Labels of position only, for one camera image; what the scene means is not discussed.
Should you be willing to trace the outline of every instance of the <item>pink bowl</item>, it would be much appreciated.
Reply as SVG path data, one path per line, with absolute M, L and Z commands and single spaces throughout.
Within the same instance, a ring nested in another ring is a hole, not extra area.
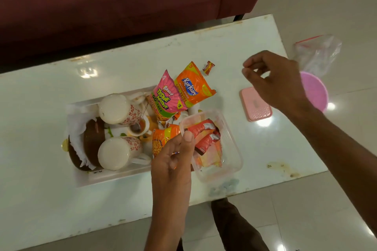
M 301 82 L 304 86 L 306 96 L 315 108 L 324 112 L 329 102 L 327 89 L 323 82 L 315 75 L 307 72 L 300 72 Z

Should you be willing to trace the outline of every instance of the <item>transparent plastic container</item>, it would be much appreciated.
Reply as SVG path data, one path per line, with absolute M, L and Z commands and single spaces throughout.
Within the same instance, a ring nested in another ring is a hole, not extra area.
M 243 159 L 238 150 L 238 147 L 229 130 L 228 124 L 225 121 L 223 114 L 217 109 L 202 111 L 184 118 L 179 125 L 183 132 L 186 128 L 210 119 L 220 130 L 220 143 L 222 147 L 221 167 L 211 165 L 209 167 L 200 167 L 195 161 L 195 157 L 200 157 L 198 153 L 194 152 L 194 157 L 191 159 L 191 164 L 194 167 L 195 173 L 201 182 L 211 182 L 221 178 L 228 177 L 235 172 L 238 172 L 243 166 Z M 205 155 L 213 157 L 218 155 L 215 145 L 212 144 Z

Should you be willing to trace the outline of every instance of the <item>white napkin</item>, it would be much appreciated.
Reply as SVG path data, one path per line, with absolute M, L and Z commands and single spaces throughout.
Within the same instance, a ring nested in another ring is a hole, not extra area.
M 91 170 L 94 170 L 96 167 L 90 163 L 84 151 L 84 131 L 86 130 L 86 123 L 91 119 L 97 121 L 95 112 L 69 114 L 67 116 L 67 129 L 69 141 L 81 160 L 80 167 L 88 166 Z

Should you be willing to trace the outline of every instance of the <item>kurkure logo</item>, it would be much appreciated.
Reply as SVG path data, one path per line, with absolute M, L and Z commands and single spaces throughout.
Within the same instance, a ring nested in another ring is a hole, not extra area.
M 194 89 L 194 85 L 188 77 L 184 78 L 182 82 L 185 85 L 186 91 L 189 95 L 196 96 L 198 94 L 198 92 Z

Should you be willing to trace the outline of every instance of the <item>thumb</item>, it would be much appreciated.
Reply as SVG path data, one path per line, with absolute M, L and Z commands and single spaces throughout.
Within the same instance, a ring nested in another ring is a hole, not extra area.
M 243 68 L 242 74 L 246 79 L 257 89 L 258 87 L 262 86 L 265 82 L 264 78 L 259 76 L 254 70 L 250 68 Z
M 177 173 L 181 170 L 191 170 L 191 158 L 194 155 L 195 140 L 191 131 L 185 131 L 179 148 Z

